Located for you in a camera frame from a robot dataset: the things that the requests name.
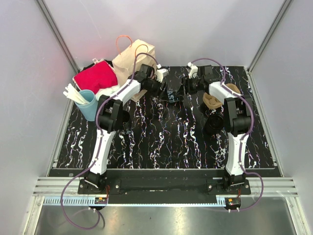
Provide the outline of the single black paper cup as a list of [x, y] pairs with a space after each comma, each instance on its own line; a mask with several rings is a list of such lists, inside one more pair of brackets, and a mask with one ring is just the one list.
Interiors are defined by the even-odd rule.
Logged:
[[183, 100], [183, 97], [181, 95], [178, 95], [176, 91], [174, 90], [167, 90], [167, 102], [170, 104], [174, 104], [177, 102], [181, 102]]

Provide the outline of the cream bear paper bag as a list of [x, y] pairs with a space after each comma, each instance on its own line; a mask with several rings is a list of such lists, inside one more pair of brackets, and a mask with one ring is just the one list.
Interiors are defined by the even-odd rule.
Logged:
[[[127, 37], [131, 41], [131, 45], [122, 52], [119, 50], [117, 44], [118, 39], [121, 37]], [[116, 39], [116, 47], [119, 51], [119, 54], [112, 60], [112, 64], [120, 87], [124, 87], [124, 84], [127, 82], [128, 77], [132, 76], [134, 65], [135, 71], [139, 71], [142, 64], [149, 65], [156, 69], [157, 63], [153, 58], [147, 55], [138, 56], [136, 63], [134, 62], [135, 57], [139, 53], [147, 53], [155, 58], [154, 45], [151, 45], [140, 39], [137, 39], [133, 42], [129, 36], [121, 35]]]

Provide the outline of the black cup stack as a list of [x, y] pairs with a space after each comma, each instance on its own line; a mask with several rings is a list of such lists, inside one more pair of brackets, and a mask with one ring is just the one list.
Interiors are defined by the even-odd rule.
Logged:
[[214, 135], [219, 133], [223, 128], [224, 128], [223, 115], [214, 113], [208, 117], [203, 129], [206, 134]]
[[132, 127], [132, 120], [129, 112], [123, 110], [122, 113], [122, 130], [129, 131]]

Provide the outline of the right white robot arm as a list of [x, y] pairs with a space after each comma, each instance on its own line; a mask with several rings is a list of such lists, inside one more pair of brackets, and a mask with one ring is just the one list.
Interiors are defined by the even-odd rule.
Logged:
[[253, 128], [251, 99], [230, 89], [225, 82], [215, 78], [211, 66], [201, 66], [189, 62], [186, 66], [188, 75], [183, 77], [183, 94], [207, 92], [222, 103], [223, 125], [228, 134], [228, 159], [222, 179], [224, 192], [233, 194], [245, 186], [245, 150], [246, 142]]

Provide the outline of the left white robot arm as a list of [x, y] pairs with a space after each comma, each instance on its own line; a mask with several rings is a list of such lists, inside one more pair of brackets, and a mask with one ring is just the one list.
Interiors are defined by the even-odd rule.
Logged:
[[116, 92], [100, 97], [95, 116], [96, 143], [92, 160], [83, 174], [84, 182], [92, 192], [100, 194], [105, 190], [105, 174], [111, 143], [116, 132], [130, 124], [130, 115], [123, 110], [123, 106], [142, 90], [147, 90], [158, 98], [165, 96], [167, 84], [163, 79], [168, 74], [169, 71], [161, 65], [154, 69], [143, 64]]

